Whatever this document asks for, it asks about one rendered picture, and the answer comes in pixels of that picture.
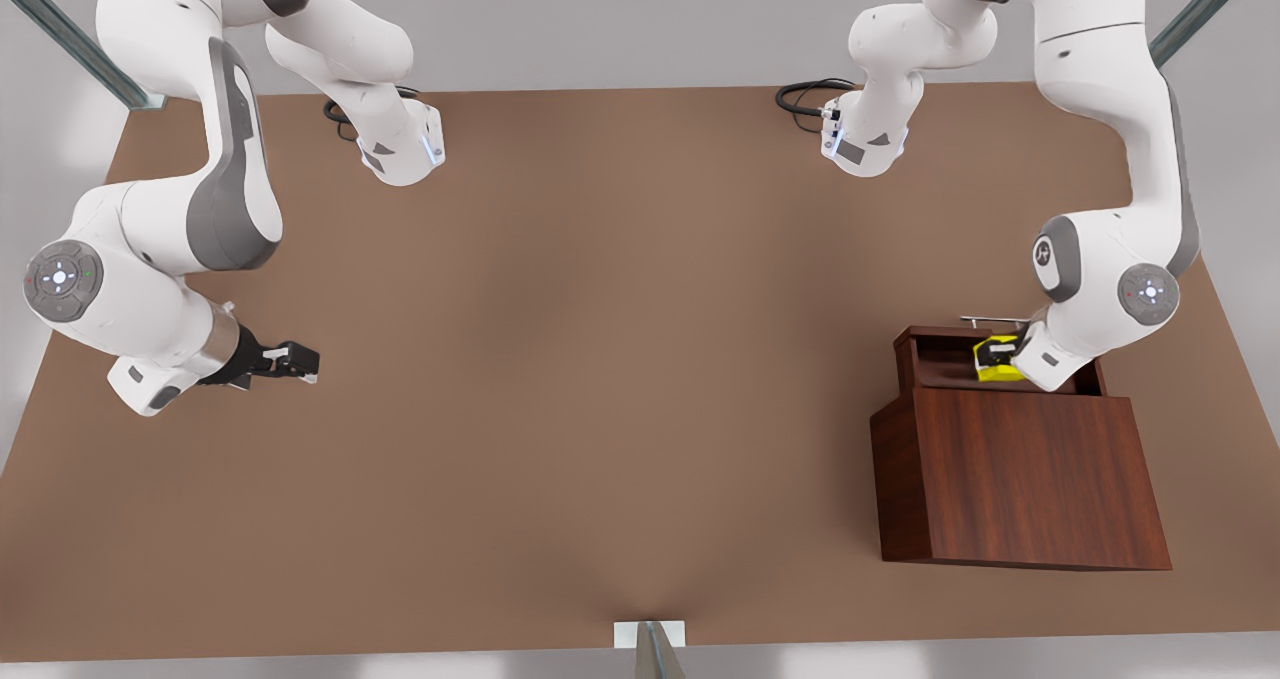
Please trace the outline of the silver frame post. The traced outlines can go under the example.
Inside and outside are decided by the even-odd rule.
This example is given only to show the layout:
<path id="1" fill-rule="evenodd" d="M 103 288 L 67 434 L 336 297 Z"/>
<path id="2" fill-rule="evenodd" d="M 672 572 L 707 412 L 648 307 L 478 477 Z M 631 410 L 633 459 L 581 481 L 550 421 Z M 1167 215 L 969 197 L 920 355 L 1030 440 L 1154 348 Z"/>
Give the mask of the silver frame post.
<path id="1" fill-rule="evenodd" d="M 143 91 L 54 0 L 10 0 L 105 90 L 132 111 L 165 108 L 166 97 Z"/>
<path id="2" fill-rule="evenodd" d="M 634 679 L 687 679 L 676 650 L 685 647 L 684 620 L 617 621 L 614 647 L 634 650 Z"/>
<path id="3" fill-rule="evenodd" d="M 1162 69 L 1230 0 L 1190 0 L 1149 42 L 1155 65 Z"/>

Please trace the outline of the brown wooden drawer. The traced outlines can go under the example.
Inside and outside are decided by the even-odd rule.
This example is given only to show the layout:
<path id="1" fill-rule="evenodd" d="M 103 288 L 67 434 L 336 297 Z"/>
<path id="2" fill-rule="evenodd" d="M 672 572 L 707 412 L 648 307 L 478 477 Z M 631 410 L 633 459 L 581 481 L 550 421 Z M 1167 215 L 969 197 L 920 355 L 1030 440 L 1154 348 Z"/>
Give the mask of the brown wooden drawer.
<path id="1" fill-rule="evenodd" d="M 1012 331 L 965 327 L 910 325 L 893 342 L 901 395 L 910 389 L 938 389 L 983 398 L 1048 397 L 1029 380 L 982 382 L 973 348 L 993 334 Z"/>

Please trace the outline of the yellow square block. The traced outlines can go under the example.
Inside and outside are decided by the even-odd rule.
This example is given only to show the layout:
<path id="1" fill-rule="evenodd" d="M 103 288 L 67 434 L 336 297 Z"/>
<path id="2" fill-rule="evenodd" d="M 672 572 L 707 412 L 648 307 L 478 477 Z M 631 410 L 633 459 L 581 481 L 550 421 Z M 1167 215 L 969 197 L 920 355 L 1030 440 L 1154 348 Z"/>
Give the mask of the yellow square block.
<path id="1" fill-rule="evenodd" d="M 1001 370 L 982 369 L 982 345 L 1016 345 L 1019 337 L 1014 334 L 992 334 L 973 347 L 975 375 L 979 382 L 1018 382 L 1025 377 L 1014 366 L 1004 366 Z"/>

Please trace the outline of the brown wooden cabinet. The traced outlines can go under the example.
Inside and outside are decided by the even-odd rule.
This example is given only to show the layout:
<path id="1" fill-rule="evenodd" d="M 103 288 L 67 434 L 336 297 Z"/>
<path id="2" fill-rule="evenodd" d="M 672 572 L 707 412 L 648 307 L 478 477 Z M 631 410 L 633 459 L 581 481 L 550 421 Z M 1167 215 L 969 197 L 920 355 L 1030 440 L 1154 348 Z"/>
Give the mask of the brown wooden cabinet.
<path id="1" fill-rule="evenodd" d="M 887 561 L 1172 566 L 1128 398 L 913 388 L 870 446 Z"/>

